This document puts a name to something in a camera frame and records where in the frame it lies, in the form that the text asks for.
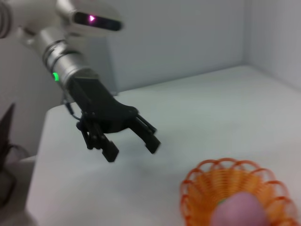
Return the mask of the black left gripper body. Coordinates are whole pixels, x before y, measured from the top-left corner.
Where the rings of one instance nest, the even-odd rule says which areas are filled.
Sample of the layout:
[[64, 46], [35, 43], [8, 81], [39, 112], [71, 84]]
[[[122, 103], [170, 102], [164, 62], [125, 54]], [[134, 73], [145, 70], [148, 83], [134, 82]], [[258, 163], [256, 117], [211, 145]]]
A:
[[135, 119], [138, 110], [118, 102], [98, 79], [72, 78], [69, 94], [82, 112], [99, 123], [103, 133], [117, 133]]

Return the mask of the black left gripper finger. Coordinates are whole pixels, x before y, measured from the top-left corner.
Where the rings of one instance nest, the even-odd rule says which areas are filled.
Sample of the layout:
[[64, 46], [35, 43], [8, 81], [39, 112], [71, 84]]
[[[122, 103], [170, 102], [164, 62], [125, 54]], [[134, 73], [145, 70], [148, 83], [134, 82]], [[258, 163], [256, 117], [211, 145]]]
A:
[[114, 162], [119, 154], [118, 148], [110, 141], [101, 130], [99, 124], [87, 118], [81, 118], [78, 122], [78, 130], [81, 131], [87, 149], [102, 150], [103, 156], [108, 162]]
[[145, 147], [151, 154], [159, 148], [161, 142], [155, 137], [157, 129], [142, 116], [136, 115], [128, 121], [128, 127], [145, 143]]

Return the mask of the orange woven plastic basket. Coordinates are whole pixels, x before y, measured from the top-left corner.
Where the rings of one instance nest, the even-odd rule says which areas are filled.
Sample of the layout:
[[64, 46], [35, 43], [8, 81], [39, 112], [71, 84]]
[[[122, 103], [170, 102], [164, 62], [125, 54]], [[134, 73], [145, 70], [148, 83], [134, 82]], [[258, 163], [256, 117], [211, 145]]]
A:
[[240, 192], [258, 199], [270, 226], [301, 226], [286, 186], [271, 170], [232, 158], [202, 161], [182, 181], [180, 210], [185, 226], [209, 226], [216, 207]]

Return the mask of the pink toy peach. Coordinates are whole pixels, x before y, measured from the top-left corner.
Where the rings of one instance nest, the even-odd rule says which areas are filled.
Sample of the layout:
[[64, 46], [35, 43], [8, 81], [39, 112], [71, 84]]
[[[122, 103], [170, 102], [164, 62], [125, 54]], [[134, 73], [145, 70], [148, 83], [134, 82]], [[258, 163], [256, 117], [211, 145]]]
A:
[[270, 226], [270, 222], [258, 199], [250, 193], [240, 192], [217, 206], [210, 226]]

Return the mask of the white robot head black visor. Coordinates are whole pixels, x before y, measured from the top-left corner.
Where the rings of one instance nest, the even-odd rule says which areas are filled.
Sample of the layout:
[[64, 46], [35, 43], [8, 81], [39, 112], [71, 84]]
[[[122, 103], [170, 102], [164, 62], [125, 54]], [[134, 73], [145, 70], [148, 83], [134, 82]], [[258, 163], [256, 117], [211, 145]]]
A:
[[105, 36], [123, 28], [119, 12], [101, 0], [56, 0], [62, 28], [75, 36]]

